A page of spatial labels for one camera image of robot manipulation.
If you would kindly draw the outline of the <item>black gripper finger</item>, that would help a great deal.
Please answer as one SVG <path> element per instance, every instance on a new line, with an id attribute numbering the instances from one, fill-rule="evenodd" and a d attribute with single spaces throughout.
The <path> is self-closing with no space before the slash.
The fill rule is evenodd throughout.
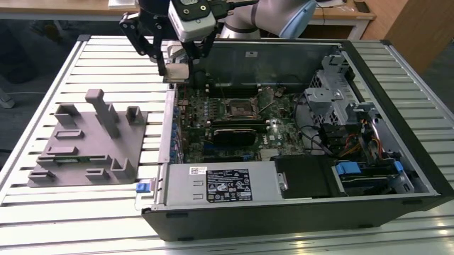
<path id="1" fill-rule="evenodd" d="M 182 63 L 193 64 L 196 60 L 205 58 L 208 56 L 209 50 L 212 48 L 213 41 L 215 41 L 215 38 L 216 38 L 216 34 L 217 34 L 217 26 L 215 25 L 213 30 L 202 38 L 200 44 L 196 45 L 193 41 L 181 43 L 181 46 L 182 46 L 182 49 L 184 49 L 185 55 L 186 55 Z"/>
<path id="2" fill-rule="evenodd" d="M 165 63 L 161 52 L 161 35 L 153 35 L 152 43 L 142 35 L 138 26 L 138 13 L 125 12 L 118 22 L 120 29 L 140 56 L 146 56 L 149 61 L 157 65 L 157 73 L 160 76 L 165 75 Z"/>

